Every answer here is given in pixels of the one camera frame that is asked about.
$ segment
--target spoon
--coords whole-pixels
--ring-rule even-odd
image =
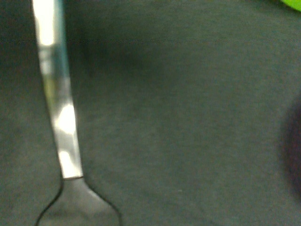
[[[115,208],[85,183],[71,95],[63,0],[32,0],[36,39],[52,129],[62,173],[57,198],[36,226],[119,226]]]

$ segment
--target gray cloth surface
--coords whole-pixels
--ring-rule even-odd
[[[29,1],[1,1],[0,225],[32,226],[60,169]],[[276,1],[66,1],[86,182],[125,226],[297,226],[281,155],[301,17]]]

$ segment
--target spoon handle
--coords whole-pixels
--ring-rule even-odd
[[[83,177],[65,40],[63,1],[32,0],[40,70],[64,179]]]

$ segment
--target silver spoon handle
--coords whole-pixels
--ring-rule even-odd
[[[32,0],[44,91],[64,179],[83,177],[64,31],[62,0]]]

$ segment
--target green object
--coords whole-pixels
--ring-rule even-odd
[[[282,0],[286,5],[301,11],[301,0]]]

